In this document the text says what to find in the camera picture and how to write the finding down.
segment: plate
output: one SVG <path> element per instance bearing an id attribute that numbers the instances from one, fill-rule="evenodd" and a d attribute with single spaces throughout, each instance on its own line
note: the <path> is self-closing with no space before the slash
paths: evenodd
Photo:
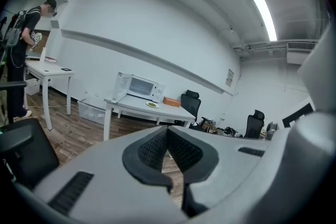
<path id="1" fill-rule="evenodd" d="M 147 101 L 146 102 L 146 105 L 148 105 L 148 106 L 150 106 L 151 108 L 154 108 L 154 109 L 157 109 L 158 107 L 159 107 L 159 105 L 158 104 L 156 104 L 156 103 L 154 103 L 154 102 L 150 102 L 150 101 Z"/>

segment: table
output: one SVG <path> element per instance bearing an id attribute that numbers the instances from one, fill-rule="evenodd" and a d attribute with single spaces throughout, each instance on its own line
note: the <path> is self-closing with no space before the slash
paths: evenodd
<path id="1" fill-rule="evenodd" d="M 104 99 L 106 102 L 105 121 L 104 121 L 104 141 L 109 139 L 111 112 L 113 109 L 118 109 L 118 118 L 122 111 L 131 112 L 135 114 L 151 116 L 157 118 L 156 124 L 158 125 L 162 119 L 184 121 L 184 127 L 189 128 L 190 124 L 195 120 L 195 116 L 187 112 L 183 107 L 176 108 L 171 105 L 160 103 L 158 108 L 151 108 L 146 105 L 145 99 L 126 95 L 117 103 L 111 100 Z"/>
<path id="2" fill-rule="evenodd" d="M 53 65 L 50 63 L 40 63 L 39 61 L 26 61 L 26 72 L 31 73 L 33 76 L 42 81 L 42 95 L 43 95 L 43 109 L 44 116 L 46 119 L 48 130 L 51 130 L 50 114 L 49 114 L 49 104 L 48 104 L 48 80 L 54 78 L 67 78 L 68 79 L 68 90 L 67 90 L 67 114 L 71 114 L 71 95 L 70 95 L 70 82 L 73 71 L 64 71 L 62 67 L 58 65 Z M 27 104 L 27 94 L 25 92 L 25 108 L 28 109 Z"/>

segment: ceiling fixture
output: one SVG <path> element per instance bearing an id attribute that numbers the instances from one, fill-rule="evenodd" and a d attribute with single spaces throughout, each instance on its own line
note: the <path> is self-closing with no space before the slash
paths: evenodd
<path id="1" fill-rule="evenodd" d="M 275 32 L 274 23 L 272 20 L 271 13 L 269 12 L 268 6 L 265 0 L 254 0 L 259 12 L 264 20 L 264 24 L 267 29 L 269 41 L 277 41 L 277 33 Z"/>

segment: black pants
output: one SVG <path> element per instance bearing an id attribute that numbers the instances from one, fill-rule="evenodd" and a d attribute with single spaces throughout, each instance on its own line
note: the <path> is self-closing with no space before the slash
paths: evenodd
<path id="1" fill-rule="evenodd" d="M 7 81 L 23 81 L 24 70 L 25 66 L 22 65 L 22 62 L 25 61 L 25 56 L 22 59 L 16 59 L 13 55 L 13 60 L 16 66 L 20 67 L 17 68 L 13 65 L 10 55 L 7 58 Z M 11 89 L 7 91 L 7 111 L 8 111 L 8 118 L 10 117 L 22 117 L 26 115 L 27 110 L 24 109 L 24 88 L 20 89 Z"/>

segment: office chair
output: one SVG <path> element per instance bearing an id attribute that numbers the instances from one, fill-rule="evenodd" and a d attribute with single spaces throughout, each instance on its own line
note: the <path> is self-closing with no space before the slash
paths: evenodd
<path id="1" fill-rule="evenodd" d="M 25 86 L 24 81 L 9 82 L 0 84 L 0 91 Z M 17 121 L 1 127 L 1 131 L 1 157 L 16 180 L 29 189 L 59 166 L 57 155 L 37 119 Z"/>
<path id="2" fill-rule="evenodd" d="M 200 95 L 198 92 L 193 92 L 190 90 L 187 90 L 185 93 L 181 94 L 181 107 L 183 107 L 186 111 L 195 117 L 195 122 L 197 122 L 198 109 L 201 105 L 201 100 L 199 98 Z M 190 126 L 190 129 L 206 132 L 207 130 L 203 129 L 203 125 L 206 121 L 210 120 L 205 117 L 202 117 L 202 119 L 203 121 L 200 125 L 197 123 L 196 126 Z M 175 123 L 179 126 L 183 126 L 183 122 L 181 121 L 175 121 Z"/>
<path id="3" fill-rule="evenodd" d="M 249 115 L 247 117 L 247 127 L 244 137 L 259 139 L 261 129 L 264 125 L 264 119 L 265 115 L 259 110 L 255 110 L 253 116 Z"/>

